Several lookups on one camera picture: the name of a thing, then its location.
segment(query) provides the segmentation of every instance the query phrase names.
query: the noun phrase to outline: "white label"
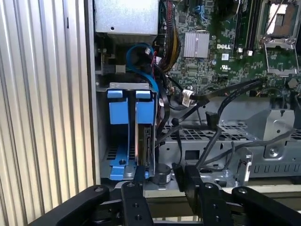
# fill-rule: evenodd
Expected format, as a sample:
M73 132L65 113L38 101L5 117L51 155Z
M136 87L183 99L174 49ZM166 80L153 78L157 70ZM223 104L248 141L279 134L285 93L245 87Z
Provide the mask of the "white label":
M217 44L217 49L231 49L230 45Z
M171 179L171 173L168 174L168 176L166 177L166 183L169 183L170 179Z
M231 68L228 67L228 65L222 65L221 70L228 71L231 70Z
M188 89L184 89L182 93L184 95L182 105L184 105L185 107L190 107L190 96L194 94L194 92Z
M222 60L229 60L229 54L228 53L223 53L222 54Z
M161 57L159 57L159 56L156 56L156 64L159 64L161 60L162 60L162 58L161 58Z
M162 99L159 99L159 105L160 105L161 107L164 107L164 102L163 102Z

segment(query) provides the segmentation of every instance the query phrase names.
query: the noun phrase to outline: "cpu socket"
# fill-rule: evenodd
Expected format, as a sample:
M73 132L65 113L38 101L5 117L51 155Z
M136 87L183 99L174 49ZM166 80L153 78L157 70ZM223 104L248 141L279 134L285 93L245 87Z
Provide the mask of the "cpu socket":
M300 28L301 0L263 0L257 27L259 49L265 49L268 73L279 76L297 74L299 65L296 40ZM295 67L279 70L270 67L268 51L280 47L295 56Z

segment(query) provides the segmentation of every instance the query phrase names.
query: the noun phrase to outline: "cable bundle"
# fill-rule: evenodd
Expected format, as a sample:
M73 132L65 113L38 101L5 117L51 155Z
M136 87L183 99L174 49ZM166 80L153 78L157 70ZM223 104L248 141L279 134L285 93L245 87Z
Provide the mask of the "cable bundle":
M164 49L164 56L159 63L160 68L164 72L172 69L176 63L180 51L181 42L175 23L175 8L174 4L169 0L161 1L161 8L163 8L162 16L166 22L166 43Z

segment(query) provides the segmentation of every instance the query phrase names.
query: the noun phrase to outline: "motherboard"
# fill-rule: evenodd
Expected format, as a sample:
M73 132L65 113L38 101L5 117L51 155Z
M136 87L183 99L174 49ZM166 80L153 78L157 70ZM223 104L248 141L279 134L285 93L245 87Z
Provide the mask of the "motherboard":
M221 13L217 12L217 0L198 1L199 6L192 4L193 1L190 4L187 0L173 1L182 48L169 75L186 89L195 92L211 83L225 87L261 78L262 90L273 87L284 95L292 90L299 93L301 73L298 61L301 56L295 46L283 48L280 45L274 48L262 42L260 37L264 34L265 39L277 38L281 42L289 39L289 35L295 35L294 40L297 40L298 33L295 33L299 32L300 27L300 2L296 1L291 9L291 1L237 1L238 11L232 18L225 17L222 20ZM273 34L277 29L282 35ZM195 39L198 47L194 46L191 50L191 40ZM269 92L264 91L261 95L268 96Z

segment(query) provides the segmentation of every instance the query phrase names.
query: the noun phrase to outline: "red wire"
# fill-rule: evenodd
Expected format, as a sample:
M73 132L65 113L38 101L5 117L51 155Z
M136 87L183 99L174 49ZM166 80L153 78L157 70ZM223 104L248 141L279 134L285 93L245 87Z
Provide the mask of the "red wire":
M167 7L167 18L171 20L171 12L173 10L173 6L171 2L168 2L168 7Z
M153 56L152 61L151 61L152 75L154 76L154 78L155 78L155 74L154 74L154 64L156 63L156 54L157 54L157 52L155 51L155 52L154 52L154 56Z

